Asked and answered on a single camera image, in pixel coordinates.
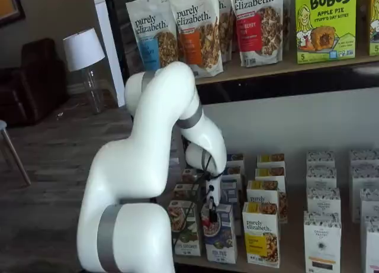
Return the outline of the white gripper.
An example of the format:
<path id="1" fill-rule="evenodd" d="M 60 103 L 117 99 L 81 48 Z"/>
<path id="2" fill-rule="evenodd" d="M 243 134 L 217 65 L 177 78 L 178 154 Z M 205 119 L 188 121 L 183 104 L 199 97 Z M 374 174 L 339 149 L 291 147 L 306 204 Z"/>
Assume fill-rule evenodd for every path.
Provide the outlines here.
<path id="1" fill-rule="evenodd" d="M 221 178 L 209 178 L 206 180 L 206 197 L 208 219 L 210 223 L 217 222 L 216 207 L 219 206 L 221 200 Z"/>

